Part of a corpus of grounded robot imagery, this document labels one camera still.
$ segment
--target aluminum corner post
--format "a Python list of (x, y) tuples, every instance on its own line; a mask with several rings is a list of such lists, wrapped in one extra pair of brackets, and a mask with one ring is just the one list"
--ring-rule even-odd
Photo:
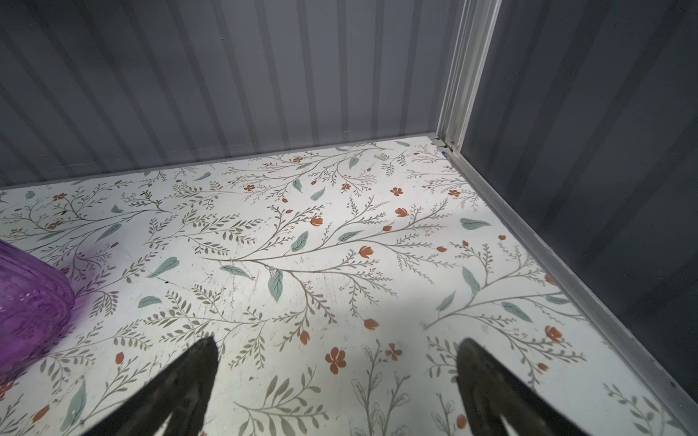
[(453, 60), (436, 127), (439, 138), (456, 152), (460, 151), (466, 135), (502, 4), (502, 0), (466, 1), (458, 25)]

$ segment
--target gray metal wall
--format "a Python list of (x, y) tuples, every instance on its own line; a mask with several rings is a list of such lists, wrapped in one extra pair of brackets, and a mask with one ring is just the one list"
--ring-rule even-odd
[(698, 398), (698, 3), (505, 0), (463, 155)]
[(4, 0), (0, 183), (434, 131), (463, 0)]

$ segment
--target metal frame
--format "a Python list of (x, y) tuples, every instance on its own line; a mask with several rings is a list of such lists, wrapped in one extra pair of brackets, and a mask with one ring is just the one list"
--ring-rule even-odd
[(436, 127), (451, 150), (462, 147), (501, 4), (502, 0), (468, 0), (463, 8)]
[(445, 153), (470, 186), (536, 258), (540, 266), (555, 278), (560, 288), (664, 403), (665, 408), (681, 422), (687, 433), (698, 435), (698, 404), (460, 153), (451, 150), (446, 150)]

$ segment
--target floral shelf liner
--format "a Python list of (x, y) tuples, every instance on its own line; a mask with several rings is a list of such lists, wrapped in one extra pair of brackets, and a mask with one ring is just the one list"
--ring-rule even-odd
[(77, 297), (0, 434), (78, 435), (198, 338), (202, 434), (467, 435), (476, 339), (592, 435), (680, 424), (426, 137), (0, 191)]

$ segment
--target purple basket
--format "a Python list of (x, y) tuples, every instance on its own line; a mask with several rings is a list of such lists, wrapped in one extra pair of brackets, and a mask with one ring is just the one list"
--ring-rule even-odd
[(0, 241), (0, 384), (58, 341), (73, 304), (73, 289), (60, 271)]

